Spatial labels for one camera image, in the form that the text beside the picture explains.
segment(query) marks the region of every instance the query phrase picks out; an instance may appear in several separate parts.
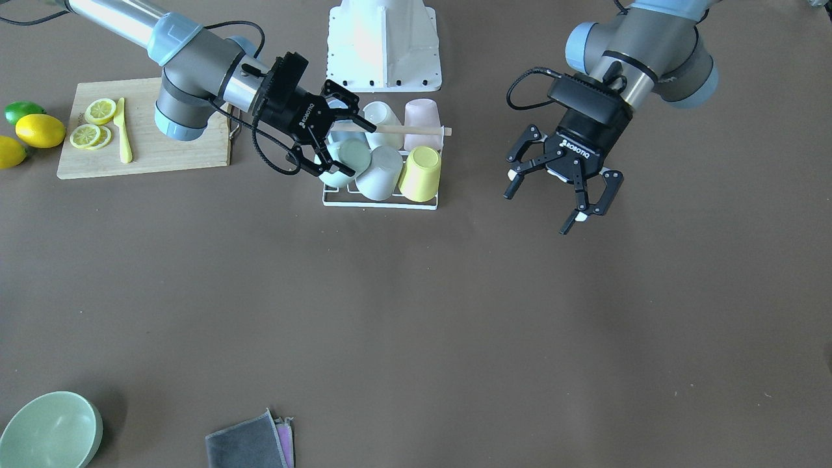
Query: green cup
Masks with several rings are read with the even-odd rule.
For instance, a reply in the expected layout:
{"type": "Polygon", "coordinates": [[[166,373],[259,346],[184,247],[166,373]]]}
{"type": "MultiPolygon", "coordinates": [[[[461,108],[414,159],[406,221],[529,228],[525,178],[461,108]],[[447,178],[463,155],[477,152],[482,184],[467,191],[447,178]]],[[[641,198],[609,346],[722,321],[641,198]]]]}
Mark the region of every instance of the green cup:
{"type": "MultiPolygon", "coordinates": [[[[353,176],[348,176],[341,171],[337,171],[337,167],[333,166],[330,172],[324,172],[318,176],[327,187],[345,188],[369,166],[371,157],[366,141],[343,140],[327,145],[327,149],[334,161],[342,162],[355,171],[353,176]]],[[[320,164],[320,159],[317,156],[315,156],[315,162],[320,164]]]]}
{"type": "Polygon", "coordinates": [[[423,203],[439,191],[439,170],[442,158],[431,147],[415,147],[410,151],[399,178],[399,191],[412,202],[423,203]]]}

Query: folded towel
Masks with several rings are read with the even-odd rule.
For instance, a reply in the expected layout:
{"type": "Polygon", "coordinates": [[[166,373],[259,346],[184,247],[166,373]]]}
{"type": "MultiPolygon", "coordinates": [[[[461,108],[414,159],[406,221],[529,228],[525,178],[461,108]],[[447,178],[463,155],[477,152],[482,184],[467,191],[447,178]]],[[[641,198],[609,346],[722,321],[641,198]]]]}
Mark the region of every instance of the folded towel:
{"type": "Polygon", "coordinates": [[[210,468],[290,468],[271,412],[206,436],[210,468]]]}

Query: wooden cutting board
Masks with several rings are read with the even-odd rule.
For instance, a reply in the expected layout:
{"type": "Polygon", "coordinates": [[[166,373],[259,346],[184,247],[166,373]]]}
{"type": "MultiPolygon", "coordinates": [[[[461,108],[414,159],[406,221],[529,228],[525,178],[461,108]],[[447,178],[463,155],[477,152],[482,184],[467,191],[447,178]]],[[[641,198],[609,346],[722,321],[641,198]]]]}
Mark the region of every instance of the wooden cutting board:
{"type": "Polygon", "coordinates": [[[112,122],[112,141],[98,150],[77,149],[67,138],[57,167],[60,179],[120,176],[147,172],[179,171],[201,167],[228,166],[231,144],[228,120],[215,113],[208,128],[192,142],[178,142],[162,134],[153,120],[161,78],[143,78],[116,82],[80,83],[67,123],[67,135],[87,123],[84,111],[96,99],[124,97],[127,136],[133,149],[133,162],[123,164],[118,155],[119,132],[112,122]]]}

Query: light blue cup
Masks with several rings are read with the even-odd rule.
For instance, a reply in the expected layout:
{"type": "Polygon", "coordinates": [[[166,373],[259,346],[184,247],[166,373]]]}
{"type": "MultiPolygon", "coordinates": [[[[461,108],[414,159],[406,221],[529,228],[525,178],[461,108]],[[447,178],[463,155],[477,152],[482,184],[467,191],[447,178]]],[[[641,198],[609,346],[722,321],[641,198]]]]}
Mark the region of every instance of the light blue cup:
{"type": "MultiPolygon", "coordinates": [[[[369,167],[370,153],[366,141],[343,140],[327,145],[327,149],[334,161],[342,162],[355,171],[353,176],[348,176],[341,171],[336,171],[337,167],[333,166],[330,172],[324,172],[318,176],[328,187],[346,188],[350,182],[354,181],[369,167]]],[[[320,159],[317,156],[315,156],[315,162],[320,164],[320,159]]]]}
{"type": "Polygon", "coordinates": [[[102,417],[70,391],[39,396],[9,421],[0,436],[0,468],[82,468],[102,440],[102,417]]]}

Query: lemon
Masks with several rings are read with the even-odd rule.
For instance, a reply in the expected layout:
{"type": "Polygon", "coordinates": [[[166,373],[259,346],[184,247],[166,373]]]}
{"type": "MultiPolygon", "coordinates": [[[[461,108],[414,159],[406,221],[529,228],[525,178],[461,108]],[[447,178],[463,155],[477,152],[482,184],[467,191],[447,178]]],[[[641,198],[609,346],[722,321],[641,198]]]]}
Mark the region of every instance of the lemon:
{"type": "Polygon", "coordinates": [[[69,142],[78,149],[85,149],[98,143],[101,137],[101,127],[94,123],[85,123],[70,133],[69,142]]]}
{"type": "Polygon", "coordinates": [[[63,142],[67,128],[55,117],[46,114],[29,114],[20,117],[14,126],[17,137],[30,147],[51,148],[63,142]]]}
{"type": "Polygon", "coordinates": [[[97,142],[95,142],[91,147],[87,148],[88,150],[96,150],[99,148],[103,148],[107,145],[107,143],[110,142],[110,140],[112,140],[112,131],[110,131],[110,129],[107,127],[99,127],[101,127],[102,135],[100,138],[98,138],[97,142]]]}
{"type": "Polygon", "coordinates": [[[104,125],[114,115],[116,115],[116,102],[106,97],[93,101],[92,104],[87,106],[86,111],[84,111],[84,118],[86,118],[87,122],[96,125],[104,125]]]}
{"type": "Polygon", "coordinates": [[[0,169],[14,167],[26,158],[26,149],[18,140],[0,135],[0,169]]]}

